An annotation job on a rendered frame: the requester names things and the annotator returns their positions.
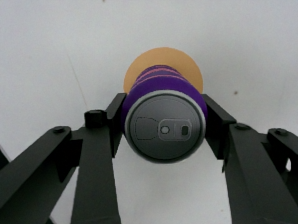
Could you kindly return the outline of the tan round coaster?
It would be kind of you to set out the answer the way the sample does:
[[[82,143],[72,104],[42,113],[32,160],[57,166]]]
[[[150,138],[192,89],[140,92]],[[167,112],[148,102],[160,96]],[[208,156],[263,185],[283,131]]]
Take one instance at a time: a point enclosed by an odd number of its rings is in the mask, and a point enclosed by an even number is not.
[[[176,69],[200,94],[203,93],[203,78],[198,65],[186,53],[169,47],[150,49],[131,63],[124,78],[124,93],[128,95],[140,73],[154,65],[167,65]]]

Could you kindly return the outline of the purple drink can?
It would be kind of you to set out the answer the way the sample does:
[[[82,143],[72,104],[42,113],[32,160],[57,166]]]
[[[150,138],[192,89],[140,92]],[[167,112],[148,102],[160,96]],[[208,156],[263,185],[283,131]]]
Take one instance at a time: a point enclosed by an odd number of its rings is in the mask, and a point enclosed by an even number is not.
[[[156,164],[174,164],[202,144],[208,110],[199,91],[177,70],[154,65],[137,77],[123,102],[120,122],[138,156]]]

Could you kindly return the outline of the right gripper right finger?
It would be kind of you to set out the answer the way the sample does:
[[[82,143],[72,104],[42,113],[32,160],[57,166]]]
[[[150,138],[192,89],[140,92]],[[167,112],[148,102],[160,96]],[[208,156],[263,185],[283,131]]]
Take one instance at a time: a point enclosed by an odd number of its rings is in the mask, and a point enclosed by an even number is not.
[[[298,224],[298,136],[281,128],[259,133],[201,95],[208,110],[204,138],[223,160],[232,224]]]

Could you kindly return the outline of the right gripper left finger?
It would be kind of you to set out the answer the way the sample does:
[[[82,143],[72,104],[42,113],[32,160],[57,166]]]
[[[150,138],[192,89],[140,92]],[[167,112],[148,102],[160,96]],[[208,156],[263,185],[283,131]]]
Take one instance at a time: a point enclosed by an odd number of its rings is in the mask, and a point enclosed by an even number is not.
[[[0,224],[45,224],[78,166],[70,224],[121,224],[112,158],[126,96],[85,112],[78,130],[49,129],[0,170]]]

